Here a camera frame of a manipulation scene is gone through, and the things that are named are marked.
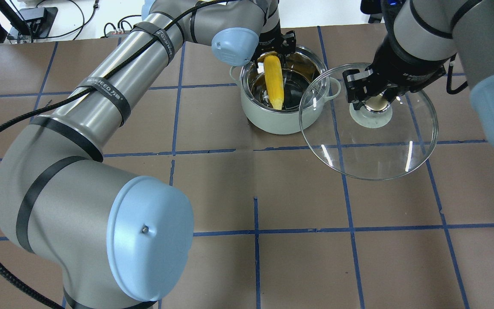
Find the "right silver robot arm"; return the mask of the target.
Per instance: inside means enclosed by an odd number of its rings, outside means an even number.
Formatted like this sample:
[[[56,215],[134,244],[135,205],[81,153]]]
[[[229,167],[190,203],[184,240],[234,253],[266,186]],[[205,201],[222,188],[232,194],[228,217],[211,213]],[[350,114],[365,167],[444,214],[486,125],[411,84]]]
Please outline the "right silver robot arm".
[[[363,0],[361,10],[381,13],[387,35],[368,67],[343,73],[351,107],[419,92],[451,74],[444,64],[459,56],[463,87],[494,147],[494,0]]]

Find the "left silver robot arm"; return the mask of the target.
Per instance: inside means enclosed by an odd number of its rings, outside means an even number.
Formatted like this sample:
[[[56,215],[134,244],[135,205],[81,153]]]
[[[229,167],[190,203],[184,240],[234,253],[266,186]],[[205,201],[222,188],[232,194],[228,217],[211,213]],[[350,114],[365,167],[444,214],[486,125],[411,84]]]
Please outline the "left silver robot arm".
[[[280,41],[277,0],[147,0],[145,17],[0,163],[0,229],[63,271],[74,309],[151,309],[177,284],[193,211],[177,188],[103,163],[103,148],[185,42],[239,67]]]

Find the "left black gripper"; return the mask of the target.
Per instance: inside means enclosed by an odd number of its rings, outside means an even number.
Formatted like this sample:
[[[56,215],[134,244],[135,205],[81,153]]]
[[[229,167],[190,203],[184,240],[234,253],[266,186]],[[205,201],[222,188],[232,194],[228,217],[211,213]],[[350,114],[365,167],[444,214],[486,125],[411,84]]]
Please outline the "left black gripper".
[[[286,68],[287,58],[296,52],[296,43],[297,39],[295,31],[282,33],[279,17],[267,18],[266,23],[263,25],[261,33],[259,34],[257,48],[251,57],[256,72],[264,72],[264,58],[267,56],[267,53],[270,52],[276,52],[280,59],[281,67]]]

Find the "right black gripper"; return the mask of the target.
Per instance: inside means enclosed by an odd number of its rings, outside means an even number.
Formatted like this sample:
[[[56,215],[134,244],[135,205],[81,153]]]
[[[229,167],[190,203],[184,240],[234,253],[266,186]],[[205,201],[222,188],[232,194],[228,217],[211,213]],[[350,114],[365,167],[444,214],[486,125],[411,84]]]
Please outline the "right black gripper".
[[[410,55],[388,34],[371,64],[343,71],[347,100],[355,111],[379,94],[392,104],[406,92],[416,93],[444,76],[444,63],[445,59],[428,61]]]

